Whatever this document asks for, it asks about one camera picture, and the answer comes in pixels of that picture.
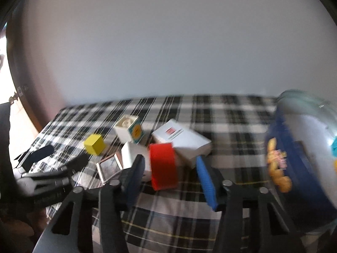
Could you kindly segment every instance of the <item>yellow cube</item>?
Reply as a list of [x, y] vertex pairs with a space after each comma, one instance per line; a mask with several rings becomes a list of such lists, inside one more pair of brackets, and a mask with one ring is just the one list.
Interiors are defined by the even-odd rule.
[[100, 155], [105, 148], [105, 143], [100, 134], [91, 134], [85, 141], [84, 147], [89, 154]]

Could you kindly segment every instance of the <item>white wall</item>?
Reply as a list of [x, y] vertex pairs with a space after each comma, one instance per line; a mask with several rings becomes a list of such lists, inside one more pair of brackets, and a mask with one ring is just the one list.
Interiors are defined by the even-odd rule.
[[336, 96], [337, 27], [319, 0], [26, 0], [22, 28], [41, 96], [55, 92], [46, 106], [290, 88]]

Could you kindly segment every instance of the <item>small white box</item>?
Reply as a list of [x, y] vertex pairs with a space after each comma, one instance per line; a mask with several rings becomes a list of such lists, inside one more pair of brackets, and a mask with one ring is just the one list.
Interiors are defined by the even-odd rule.
[[124, 115], [114, 125], [114, 130], [122, 144], [126, 142], [138, 143], [144, 136], [140, 118], [133, 115]]
[[208, 155], [212, 150], [212, 142], [199, 133], [182, 127], [174, 119], [152, 133], [157, 143], [172, 143], [176, 153], [185, 158], [191, 168], [195, 167], [195, 159], [199, 155]]
[[148, 182], [151, 180], [152, 173], [151, 173], [149, 150], [146, 147], [126, 142], [121, 149], [121, 153], [122, 153], [123, 168], [130, 168], [134, 163], [134, 159], [136, 159], [136, 156], [138, 154], [143, 155], [145, 159], [145, 170], [142, 181]]

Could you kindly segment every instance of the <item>metal screw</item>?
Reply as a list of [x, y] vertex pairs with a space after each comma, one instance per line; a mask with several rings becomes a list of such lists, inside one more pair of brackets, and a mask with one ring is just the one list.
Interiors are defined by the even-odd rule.
[[230, 180], [222, 181], [222, 185], [225, 186], [225, 187], [230, 187], [232, 184], [233, 184], [233, 182], [230, 181]]
[[73, 189], [73, 192], [74, 193], [80, 193], [80, 192], [82, 192], [83, 191], [83, 187], [75, 187], [74, 189]]
[[266, 188], [266, 187], [260, 187], [260, 193], [263, 193], [263, 194], [268, 194], [268, 192], [269, 192], [269, 189], [268, 188]]
[[119, 186], [119, 184], [120, 184], [119, 179], [112, 179], [110, 181], [110, 185], [113, 186], [113, 187], [117, 187], [117, 186]]

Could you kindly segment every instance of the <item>red printed logo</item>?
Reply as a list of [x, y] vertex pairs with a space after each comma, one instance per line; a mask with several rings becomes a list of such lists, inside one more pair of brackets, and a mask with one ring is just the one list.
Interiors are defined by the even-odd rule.
[[173, 127], [171, 127], [171, 128], [169, 128], [168, 130], [166, 130], [166, 133], [167, 133], [168, 135], [172, 135], [174, 132], [176, 132], [176, 130], [175, 130]]

